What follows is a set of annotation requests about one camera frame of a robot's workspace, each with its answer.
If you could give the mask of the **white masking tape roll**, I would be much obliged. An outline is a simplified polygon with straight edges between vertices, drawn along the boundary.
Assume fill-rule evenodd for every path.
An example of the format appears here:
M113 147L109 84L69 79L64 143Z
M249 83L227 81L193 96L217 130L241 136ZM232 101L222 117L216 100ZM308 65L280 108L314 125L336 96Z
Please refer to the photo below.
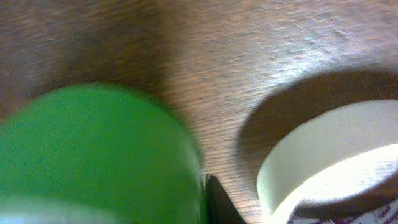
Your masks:
M257 177L266 223L287 223L299 205L347 202L397 174L397 100L327 111L283 137Z

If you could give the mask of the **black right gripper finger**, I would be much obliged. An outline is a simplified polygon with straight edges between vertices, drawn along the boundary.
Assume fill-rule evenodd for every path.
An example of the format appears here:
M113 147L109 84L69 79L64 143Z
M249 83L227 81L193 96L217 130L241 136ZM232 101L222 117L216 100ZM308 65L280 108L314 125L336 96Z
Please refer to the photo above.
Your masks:
M246 224L216 176L206 176L205 193L211 224Z

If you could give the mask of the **green tape roll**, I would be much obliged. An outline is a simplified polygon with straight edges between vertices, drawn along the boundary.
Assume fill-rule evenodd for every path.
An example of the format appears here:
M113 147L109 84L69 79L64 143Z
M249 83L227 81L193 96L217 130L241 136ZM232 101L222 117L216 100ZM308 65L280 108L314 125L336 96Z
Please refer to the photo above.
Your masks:
M201 154L144 95L61 88L1 125L2 223L208 223Z

